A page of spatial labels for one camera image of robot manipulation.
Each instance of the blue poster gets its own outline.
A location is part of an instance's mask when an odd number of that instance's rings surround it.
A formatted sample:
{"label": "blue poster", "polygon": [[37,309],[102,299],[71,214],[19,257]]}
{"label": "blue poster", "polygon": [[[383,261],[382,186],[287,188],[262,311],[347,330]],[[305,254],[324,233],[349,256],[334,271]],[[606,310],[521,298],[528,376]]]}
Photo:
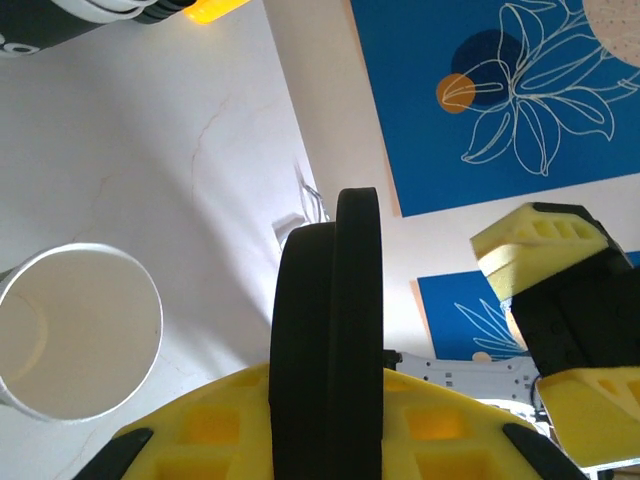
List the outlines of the blue poster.
{"label": "blue poster", "polygon": [[[629,254],[640,265],[640,252]],[[440,360],[488,354],[504,360],[524,352],[507,329],[500,302],[480,271],[418,279],[431,339]]]}
{"label": "blue poster", "polygon": [[635,2],[351,3],[403,216],[640,172]]}

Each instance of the beige dotted circle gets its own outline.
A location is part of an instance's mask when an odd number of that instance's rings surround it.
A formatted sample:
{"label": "beige dotted circle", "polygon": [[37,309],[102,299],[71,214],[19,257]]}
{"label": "beige dotted circle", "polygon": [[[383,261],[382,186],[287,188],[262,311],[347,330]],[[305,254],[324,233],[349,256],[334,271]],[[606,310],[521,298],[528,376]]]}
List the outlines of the beige dotted circle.
{"label": "beige dotted circle", "polygon": [[640,67],[640,0],[584,0],[584,11],[604,48]]}

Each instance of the flower drawing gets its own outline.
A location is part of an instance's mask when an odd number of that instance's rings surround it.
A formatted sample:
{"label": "flower drawing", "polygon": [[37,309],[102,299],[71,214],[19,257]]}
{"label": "flower drawing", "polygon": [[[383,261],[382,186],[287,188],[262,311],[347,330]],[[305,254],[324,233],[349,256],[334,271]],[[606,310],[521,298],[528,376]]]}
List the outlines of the flower drawing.
{"label": "flower drawing", "polygon": [[[636,93],[640,70],[616,58],[596,38],[582,2],[573,3],[506,3],[498,12],[498,28],[471,36],[455,52],[453,73],[440,82],[437,98],[449,113],[477,115],[462,161],[485,164],[513,152],[524,170],[548,176],[563,137],[613,139],[611,104]],[[550,12],[555,24],[543,21]],[[610,62],[628,72],[613,80],[600,74]]]}
{"label": "flower drawing", "polygon": [[483,352],[488,353],[493,360],[503,360],[522,355],[524,350],[515,341],[507,329],[504,314],[496,310],[482,298],[478,299],[482,306],[483,314],[476,313],[464,305],[454,303],[458,311],[474,325],[483,335],[473,337],[473,342]]}

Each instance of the orange circle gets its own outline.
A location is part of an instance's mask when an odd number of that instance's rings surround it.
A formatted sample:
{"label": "orange circle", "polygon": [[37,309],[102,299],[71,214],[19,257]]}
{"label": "orange circle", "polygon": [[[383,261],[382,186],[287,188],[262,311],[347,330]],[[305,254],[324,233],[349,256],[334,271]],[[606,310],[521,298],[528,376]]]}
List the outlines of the orange circle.
{"label": "orange circle", "polygon": [[473,80],[459,73],[444,77],[436,89],[440,106],[449,113],[464,112],[476,97]]}

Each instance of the dark blue circle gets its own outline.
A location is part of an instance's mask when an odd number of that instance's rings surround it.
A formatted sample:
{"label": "dark blue circle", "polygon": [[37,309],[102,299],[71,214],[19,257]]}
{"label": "dark blue circle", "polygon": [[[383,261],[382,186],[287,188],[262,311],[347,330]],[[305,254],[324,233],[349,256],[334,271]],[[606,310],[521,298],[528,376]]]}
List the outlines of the dark blue circle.
{"label": "dark blue circle", "polygon": [[485,30],[471,35],[453,54],[451,73],[464,74],[469,77],[475,85],[497,82],[503,86],[499,92],[477,93],[473,99],[474,105],[496,105],[509,97],[509,80],[497,62],[482,65],[472,72],[469,72],[486,60],[498,58],[500,38],[502,38],[500,59],[509,66],[509,71],[511,75],[513,75],[516,71],[518,58],[520,58],[522,44],[508,33],[504,33],[503,36],[500,30]]}

